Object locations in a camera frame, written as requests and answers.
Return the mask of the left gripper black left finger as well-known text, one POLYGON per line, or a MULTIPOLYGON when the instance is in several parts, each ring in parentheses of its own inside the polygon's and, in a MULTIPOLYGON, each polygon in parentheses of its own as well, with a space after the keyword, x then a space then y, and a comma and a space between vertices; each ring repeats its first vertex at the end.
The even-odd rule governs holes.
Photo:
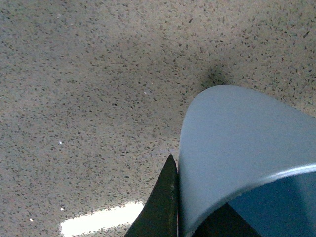
POLYGON ((178 172, 169 155, 150 196, 126 237, 178 236, 178 172))

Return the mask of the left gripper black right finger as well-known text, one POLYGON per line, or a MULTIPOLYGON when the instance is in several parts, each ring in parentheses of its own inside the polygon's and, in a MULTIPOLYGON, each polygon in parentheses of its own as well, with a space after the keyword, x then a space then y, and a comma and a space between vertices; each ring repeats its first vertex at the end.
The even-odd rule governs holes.
POLYGON ((229 204, 210 214, 194 232, 195 237, 261 237, 229 204))

